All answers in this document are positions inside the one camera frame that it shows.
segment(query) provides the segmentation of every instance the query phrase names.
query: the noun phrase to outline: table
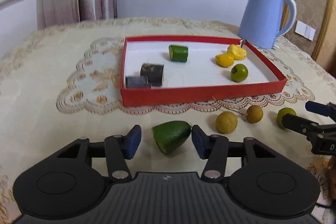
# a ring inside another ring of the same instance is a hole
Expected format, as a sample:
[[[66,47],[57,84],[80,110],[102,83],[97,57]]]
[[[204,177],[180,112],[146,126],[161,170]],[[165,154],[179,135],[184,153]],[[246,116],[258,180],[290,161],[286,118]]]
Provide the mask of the table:
[[[279,129],[276,114],[288,106],[299,116],[330,123],[328,118],[306,112],[304,105],[307,100],[336,102],[336,80],[308,54],[279,37],[279,49],[260,50],[288,78],[281,94],[124,108],[116,80],[122,41],[125,36],[159,34],[237,38],[221,22],[126,18],[51,27],[32,34],[5,56],[0,63],[1,224],[10,223],[20,214],[11,194],[15,178],[76,138],[87,136],[93,142],[102,141],[113,134],[126,134],[134,124],[139,124],[142,142],[134,159],[128,161],[132,175],[136,171],[201,173],[206,162],[198,158],[191,138],[172,155],[165,156],[152,138],[151,127],[178,119],[198,124],[207,134],[213,134],[221,109],[244,111],[251,104],[263,107],[263,120],[249,124],[238,117],[237,129],[227,135],[229,140],[242,141],[246,136],[253,136],[309,168],[320,181],[319,202],[327,203],[323,162],[328,158],[312,155],[303,135]],[[106,175],[104,159],[95,160],[93,167]],[[226,175],[239,167],[239,159],[229,159]],[[316,208],[313,214],[324,223],[333,221],[328,210]]]

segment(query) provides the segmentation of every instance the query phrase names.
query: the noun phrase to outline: black block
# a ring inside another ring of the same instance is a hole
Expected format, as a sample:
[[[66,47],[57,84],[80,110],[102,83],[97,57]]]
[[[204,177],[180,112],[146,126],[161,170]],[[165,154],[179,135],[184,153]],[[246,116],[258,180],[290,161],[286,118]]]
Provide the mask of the black block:
[[[160,64],[142,64],[140,75],[147,76],[147,82],[152,86],[162,86],[164,66]]]
[[[126,76],[125,77],[126,88],[150,88],[152,85],[148,84],[147,76]]]

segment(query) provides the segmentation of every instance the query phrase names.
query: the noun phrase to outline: red tray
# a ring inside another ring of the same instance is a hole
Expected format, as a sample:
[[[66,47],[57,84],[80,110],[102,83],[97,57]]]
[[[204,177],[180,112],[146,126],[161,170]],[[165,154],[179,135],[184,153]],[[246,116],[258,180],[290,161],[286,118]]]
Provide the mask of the red tray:
[[[287,79],[283,73],[251,44],[246,43],[247,57],[235,60],[249,70],[248,78],[235,83],[229,68],[216,65],[214,57],[226,52],[228,45],[239,44],[239,39],[224,37],[145,36],[127,37],[122,55],[121,95],[125,107],[158,104],[178,104],[240,98],[283,90]],[[169,44],[189,47],[187,63],[169,60]],[[165,65],[164,84],[159,88],[126,88],[125,76],[137,76],[141,64]]]

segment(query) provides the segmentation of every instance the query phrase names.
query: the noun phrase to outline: metal screw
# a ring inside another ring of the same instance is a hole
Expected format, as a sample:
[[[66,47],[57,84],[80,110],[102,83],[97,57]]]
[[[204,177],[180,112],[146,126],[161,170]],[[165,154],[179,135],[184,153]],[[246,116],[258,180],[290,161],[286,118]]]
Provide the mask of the metal screw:
[[[112,177],[114,177],[115,179],[125,179],[128,177],[128,173],[123,170],[118,170],[112,173]]]
[[[246,40],[245,40],[245,39],[242,39],[242,40],[240,40],[240,41],[241,41],[241,45],[240,45],[240,47],[243,47],[244,44],[245,44],[245,42],[246,42]]]
[[[218,179],[221,176],[221,173],[217,170],[207,170],[204,175],[210,179]]]

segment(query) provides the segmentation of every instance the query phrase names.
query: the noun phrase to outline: light blue kettle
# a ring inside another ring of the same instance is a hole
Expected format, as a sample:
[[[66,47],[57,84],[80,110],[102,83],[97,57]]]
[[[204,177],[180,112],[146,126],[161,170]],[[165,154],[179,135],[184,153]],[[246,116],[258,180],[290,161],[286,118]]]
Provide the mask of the light blue kettle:
[[[284,1],[290,16],[280,30]],[[241,20],[238,36],[261,48],[272,48],[276,38],[287,33],[296,19],[295,0],[249,0]]]

